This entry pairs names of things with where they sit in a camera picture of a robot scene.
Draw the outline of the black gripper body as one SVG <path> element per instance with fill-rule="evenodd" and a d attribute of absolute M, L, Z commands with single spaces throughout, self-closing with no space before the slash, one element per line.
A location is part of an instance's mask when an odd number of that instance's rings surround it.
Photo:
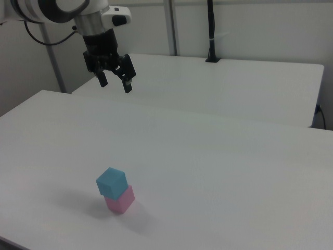
<path fill-rule="evenodd" d="M 119 66 L 118 43 L 113 29 L 83 36 L 87 50 L 83 53 L 88 71 L 116 70 Z"/>

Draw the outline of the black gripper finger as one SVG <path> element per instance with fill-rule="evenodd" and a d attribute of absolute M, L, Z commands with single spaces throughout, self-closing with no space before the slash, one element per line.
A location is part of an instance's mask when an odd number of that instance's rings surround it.
<path fill-rule="evenodd" d="M 130 56 L 125 54 L 120 57 L 118 64 L 118 68 L 115 70 L 114 74 L 121 79 L 125 93 L 129 93 L 132 90 L 132 80 L 136 76 L 136 71 Z"/>
<path fill-rule="evenodd" d="M 88 51 L 83 53 L 86 67 L 90 73 L 98 79 L 100 86 L 104 88 L 107 84 L 107 78 L 104 73 L 104 62 L 99 56 L 90 54 Z"/>

